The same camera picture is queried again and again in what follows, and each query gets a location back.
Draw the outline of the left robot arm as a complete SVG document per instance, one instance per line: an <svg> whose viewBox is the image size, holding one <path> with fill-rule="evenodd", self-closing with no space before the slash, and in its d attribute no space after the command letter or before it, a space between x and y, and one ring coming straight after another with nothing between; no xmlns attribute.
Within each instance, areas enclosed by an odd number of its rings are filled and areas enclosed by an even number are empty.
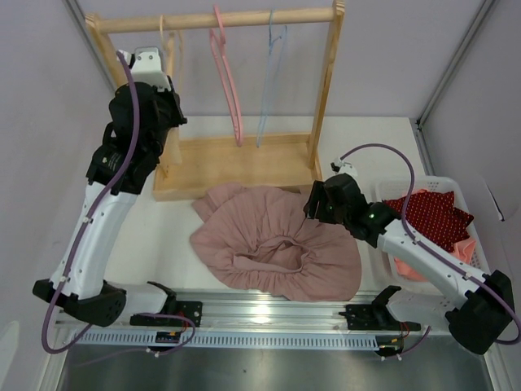
<svg viewBox="0 0 521 391"><path fill-rule="evenodd" d="M121 225L155 170L168 132L184 125L178 94L144 82L135 84L139 103L139 134L124 174L122 166L133 137L133 101L128 86L120 87L109 103L111 122L94 152L86 177L85 199L75 232L59 267L51 278L33 286L33 295L54 302L66 314L84 323L107 327L130 316L133 325L148 316L160 326L177 315L176 294L160 283L142 285L109 283L105 270Z"/></svg>

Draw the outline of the pink pleated skirt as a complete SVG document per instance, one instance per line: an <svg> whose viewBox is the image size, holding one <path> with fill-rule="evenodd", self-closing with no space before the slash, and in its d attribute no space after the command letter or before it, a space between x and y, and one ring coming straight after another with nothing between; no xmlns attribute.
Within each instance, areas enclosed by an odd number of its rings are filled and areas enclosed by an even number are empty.
<svg viewBox="0 0 521 391"><path fill-rule="evenodd" d="M192 204L203 224L190 245L229 288L348 301L361 286L357 242L342 226L307 219L307 199L277 187L213 187Z"/></svg>

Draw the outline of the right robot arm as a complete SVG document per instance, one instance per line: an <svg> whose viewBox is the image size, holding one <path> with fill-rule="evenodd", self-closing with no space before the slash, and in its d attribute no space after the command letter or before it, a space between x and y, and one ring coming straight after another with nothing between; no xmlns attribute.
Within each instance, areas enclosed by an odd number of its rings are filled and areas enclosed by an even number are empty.
<svg viewBox="0 0 521 391"><path fill-rule="evenodd" d="M501 342L511 323L520 322L507 275L499 270L486 274L413 233L394 209L368 202L350 175L314 182L304 213L308 219L341 225L355 239L400 258L439 290L429 296L387 287L380 294L384 301L371 310L378 327L413 322L445 328L462 347L483 355Z"/></svg>

